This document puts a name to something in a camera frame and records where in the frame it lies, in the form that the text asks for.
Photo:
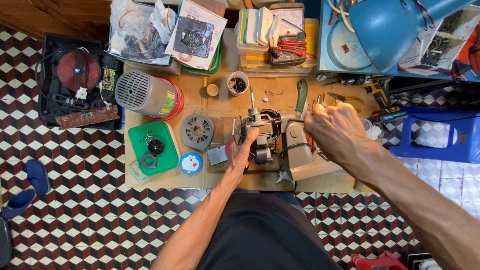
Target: white cup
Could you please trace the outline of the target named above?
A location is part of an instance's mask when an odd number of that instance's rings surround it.
[[[209,96],[216,96],[218,94],[218,86],[211,84],[207,86],[207,94]]]
[[[231,79],[233,78],[239,78],[239,79],[242,79],[244,82],[245,82],[245,90],[243,92],[240,92],[240,93],[237,93],[235,92],[234,89],[231,89],[229,86],[228,86],[228,83],[230,82]],[[243,93],[245,93],[248,89],[248,85],[249,82],[248,82],[248,77],[247,75],[245,75],[245,73],[243,72],[240,72],[240,71],[235,71],[234,73],[230,74],[230,76],[228,77],[228,80],[227,80],[227,87],[228,87],[228,91],[234,95],[234,96],[239,96]]]

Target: wrist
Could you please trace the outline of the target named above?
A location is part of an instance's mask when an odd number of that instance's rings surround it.
[[[381,168],[379,164],[388,164],[386,161],[393,156],[381,144],[370,139],[354,148],[349,158],[342,163],[344,169],[355,179],[372,188],[377,187],[382,171],[387,167]]]
[[[227,167],[220,181],[224,183],[233,184],[236,188],[240,184],[242,177],[243,177],[243,172],[240,173],[235,168]]]

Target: fan grille cover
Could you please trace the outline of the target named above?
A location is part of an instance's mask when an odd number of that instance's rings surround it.
[[[129,109],[138,108],[145,104],[149,87],[149,75],[138,70],[127,72],[117,82],[117,102]]]
[[[201,114],[192,114],[185,118],[181,131],[183,143],[198,150],[203,150],[210,145],[213,132],[212,121]]]

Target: round sticker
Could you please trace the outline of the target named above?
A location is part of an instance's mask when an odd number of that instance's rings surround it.
[[[180,158],[180,168],[187,174],[195,174],[202,167],[202,158],[195,153],[187,153]]]

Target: hand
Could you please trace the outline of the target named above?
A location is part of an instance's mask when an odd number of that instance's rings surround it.
[[[254,128],[247,134],[245,142],[243,142],[242,145],[237,146],[235,143],[232,143],[230,146],[227,171],[230,170],[234,176],[239,176],[240,179],[243,175],[243,170],[248,167],[250,147],[257,139],[259,132],[260,130],[258,128]]]
[[[382,148],[379,143],[368,138],[357,112],[348,103],[338,103],[336,107],[327,108],[315,105],[313,114],[307,114],[305,130],[331,161],[349,173],[367,166],[366,160],[370,153]]]

